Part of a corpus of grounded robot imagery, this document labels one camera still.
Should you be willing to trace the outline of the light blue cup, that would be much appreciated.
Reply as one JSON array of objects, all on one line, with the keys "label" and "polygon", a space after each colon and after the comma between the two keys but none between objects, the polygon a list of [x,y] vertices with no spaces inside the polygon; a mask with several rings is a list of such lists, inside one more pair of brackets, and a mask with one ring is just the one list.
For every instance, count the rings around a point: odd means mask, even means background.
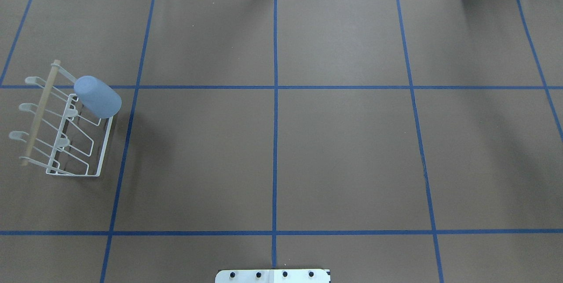
[{"label": "light blue cup", "polygon": [[111,118],[121,109],[121,97],[94,76],[78,78],[73,89],[82,104],[97,118]]}]

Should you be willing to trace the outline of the white central robot pedestal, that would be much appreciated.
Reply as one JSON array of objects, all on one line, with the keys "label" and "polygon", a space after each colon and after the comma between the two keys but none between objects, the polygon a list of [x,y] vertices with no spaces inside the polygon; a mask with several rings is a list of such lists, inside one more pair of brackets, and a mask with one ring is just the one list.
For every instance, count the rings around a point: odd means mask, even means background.
[{"label": "white central robot pedestal", "polygon": [[221,270],[215,283],[330,283],[329,269],[231,269]]}]

